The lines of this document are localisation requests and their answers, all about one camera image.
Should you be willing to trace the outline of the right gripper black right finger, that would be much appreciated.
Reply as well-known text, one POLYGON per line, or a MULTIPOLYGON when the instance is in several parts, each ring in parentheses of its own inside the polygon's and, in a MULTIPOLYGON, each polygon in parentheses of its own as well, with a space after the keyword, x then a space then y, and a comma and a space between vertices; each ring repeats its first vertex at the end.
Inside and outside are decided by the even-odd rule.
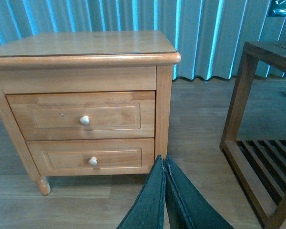
POLYGON ((231 229, 180 167, 166 156, 165 202, 172 229, 231 229))

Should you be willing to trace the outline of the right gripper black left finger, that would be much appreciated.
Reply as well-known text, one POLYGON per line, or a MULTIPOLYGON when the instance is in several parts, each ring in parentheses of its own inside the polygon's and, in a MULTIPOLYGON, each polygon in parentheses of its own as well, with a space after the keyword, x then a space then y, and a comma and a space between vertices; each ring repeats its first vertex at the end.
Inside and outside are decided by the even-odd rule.
POLYGON ((158 155, 134 204, 117 228, 162 229, 164 224, 166 173, 158 155))

